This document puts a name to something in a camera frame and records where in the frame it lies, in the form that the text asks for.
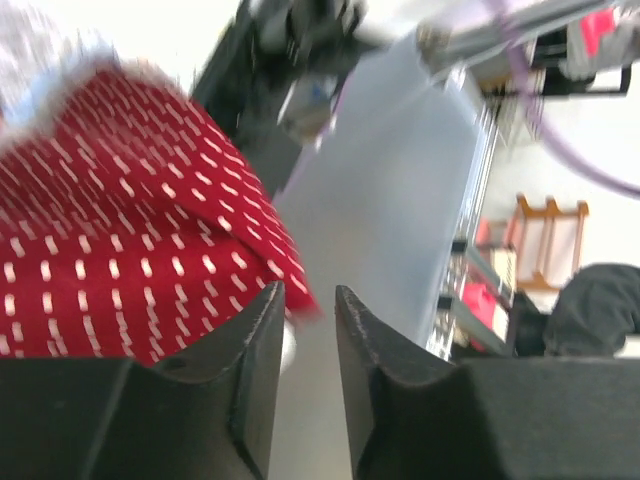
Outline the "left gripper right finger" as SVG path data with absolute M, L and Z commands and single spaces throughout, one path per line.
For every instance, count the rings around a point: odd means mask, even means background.
M 356 479 L 635 479 L 635 360 L 508 357 L 450 364 L 348 287 L 336 334 Z

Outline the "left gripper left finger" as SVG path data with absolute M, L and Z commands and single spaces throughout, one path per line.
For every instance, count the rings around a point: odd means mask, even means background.
M 284 287 L 145 367 L 5 359 L 5 479 L 264 479 L 280 376 Z

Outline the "red polka dot cloth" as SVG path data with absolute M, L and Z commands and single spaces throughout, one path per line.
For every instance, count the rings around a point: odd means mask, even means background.
M 1 151 L 5 357 L 153 364 L 274 281 L 289 317 L 316 309 L 260 180 L 166 83 L 96 68 Z

